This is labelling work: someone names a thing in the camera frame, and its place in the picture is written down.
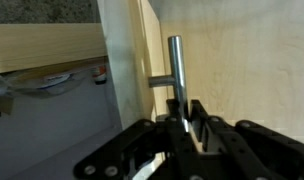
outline metal rod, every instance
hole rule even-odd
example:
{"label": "metal rod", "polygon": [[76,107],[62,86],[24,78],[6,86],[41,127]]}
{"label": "metal rod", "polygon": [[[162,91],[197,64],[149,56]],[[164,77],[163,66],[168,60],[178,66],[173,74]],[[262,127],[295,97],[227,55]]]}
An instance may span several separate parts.
{"label": "metal rod", "polygon": [[168,38],[169,54],[172,76],[175,79],[173,86],[174,98],[180,103],[180,113],[184,119],[188,119],[188,102],[185,83],[184,58],[181,36]]}
{"label": "metal rod", "polygon": [[174,84],[175,84],[175,79],[171,75],[149,77],[150,88],[160,87],[160,86],[172,86]]}

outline screw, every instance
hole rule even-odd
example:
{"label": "screw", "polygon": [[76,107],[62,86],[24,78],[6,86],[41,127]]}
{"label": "screw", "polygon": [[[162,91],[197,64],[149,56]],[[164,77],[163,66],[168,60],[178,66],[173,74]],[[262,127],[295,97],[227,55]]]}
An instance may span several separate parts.
{"label": "screw", "polygon": [[109,166],[105,169],[104,172],[108,177],[113,177],[118,174],[118,168],[115,166]]}
{"label": "screw", "polygon": [[201,178],[198,175],[193,175],[193,176],[190,177],[190,180],[203,180],[203,178]]}
{"label": "screw", "polygon": [[173,121],[173,122],[175,122],[176,118],[175,117],[171,117],[170,120]]}
{"label": "screw", "polygon": [[151,126],[151,123],[150,122],[145,122],[144,126]]}
{"label": "screw", "polygon": [[251,125],[249,123],[247,123],[247,122],[243,122],[241,124],[241,126],[246,127],[246,128],[251,127]]}
{"label": "screw", "polygon": [[216,117],[212,117],[211,120],[212,120],[213,122],[219,122],[219,119],[216,118]]}
{"label": "screw", "polygon": [[269,180],[269,179],[265,177],[257,177],[255,180]]}
{"label": "screw", "polygon": [[95,171],[96,171],[96,169],[92,165],[89,165],[89,166],[85,167],[85,169],[84,169],[84,173],[86,175],[91,175],[91,174],[95,173]]}

